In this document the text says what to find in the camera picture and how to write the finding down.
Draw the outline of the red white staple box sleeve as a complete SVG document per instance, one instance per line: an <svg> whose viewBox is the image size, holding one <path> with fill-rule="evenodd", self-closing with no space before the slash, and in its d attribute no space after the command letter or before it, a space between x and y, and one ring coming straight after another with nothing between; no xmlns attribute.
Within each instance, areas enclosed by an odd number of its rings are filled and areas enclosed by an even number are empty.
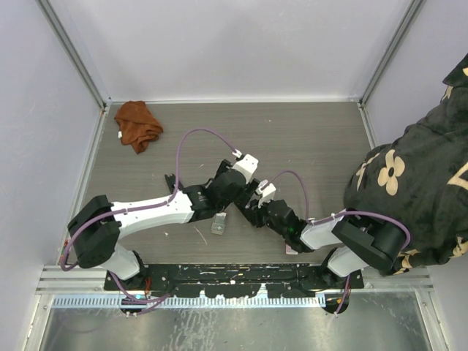
<svg viewBox="0 0 468 351"><path fill-rule="evenodd" d="M298 254L294 249L292 249L288 245L286 245L286 247L285 247L285 252L286 252L286 254L289 254L289 255L297 255Z"/></svg>

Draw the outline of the black stapler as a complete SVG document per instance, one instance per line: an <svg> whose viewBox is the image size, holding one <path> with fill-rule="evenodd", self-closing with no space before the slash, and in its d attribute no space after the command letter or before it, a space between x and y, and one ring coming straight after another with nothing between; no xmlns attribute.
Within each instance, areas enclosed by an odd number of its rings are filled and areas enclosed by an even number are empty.
<svg viewBox="0 0 468 351"><path fill-rule="evenodd" d="M256 214L255 211L251 209L249 202L243 203L242 201L236 201L235 207L240 211L244 219L251 225L255 224Z"/></svg>
<svg viewBox="0 0 468 351"><path fill-rule="evenodd" d="M171 173L171 174L165 174L164 177L165 177L165 183L167 185L167 188L170 194L172 194L176 189L176 175Z"/></svg>

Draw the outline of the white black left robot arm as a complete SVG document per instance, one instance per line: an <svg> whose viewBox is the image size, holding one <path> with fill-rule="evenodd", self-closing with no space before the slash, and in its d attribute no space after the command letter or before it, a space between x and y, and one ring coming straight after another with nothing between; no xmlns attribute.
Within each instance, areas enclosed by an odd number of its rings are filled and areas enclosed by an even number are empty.
<svg viewBox="0 0 468 351"><path fill-rule="evenodd" d="M185 224L214 217L234 203L257 170L258 160L247 154L234 164L223 161L207 184L182 186L161 198L132 203L92 198L68 224L69 249L78 267L101 267L131 290L146 283L146 268L139 254L119 244L128 235L166 224Z"/></svg>

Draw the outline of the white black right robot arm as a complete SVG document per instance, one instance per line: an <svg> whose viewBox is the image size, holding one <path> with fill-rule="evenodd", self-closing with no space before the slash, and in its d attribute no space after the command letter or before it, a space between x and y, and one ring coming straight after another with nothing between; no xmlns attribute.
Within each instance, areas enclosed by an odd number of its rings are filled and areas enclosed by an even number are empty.
<svg viewBox="0 0 468 351"><path fill-rule="evenodd" d="M269 228L298 253L329 246L315 279L330 288L367 267L390 270L410 243L410 232L402 223L372 212L344 209L326 219L306 221L284 200L254 199L238 208L253 226Z"/></svg>

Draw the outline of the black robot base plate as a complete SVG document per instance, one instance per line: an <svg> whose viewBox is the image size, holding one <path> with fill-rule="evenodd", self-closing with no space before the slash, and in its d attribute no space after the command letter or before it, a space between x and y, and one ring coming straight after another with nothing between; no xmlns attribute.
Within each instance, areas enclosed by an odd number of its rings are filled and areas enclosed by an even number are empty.
<svg viewBox="0 0 468 351"><path fill-rule="evenodd" d="M344 279L327 277L310 263L280 264L150 264L143 276L122 282L125 290L179 298L255 297L264 287L268 298L314 297L316 291L340 290Z"/></svg>

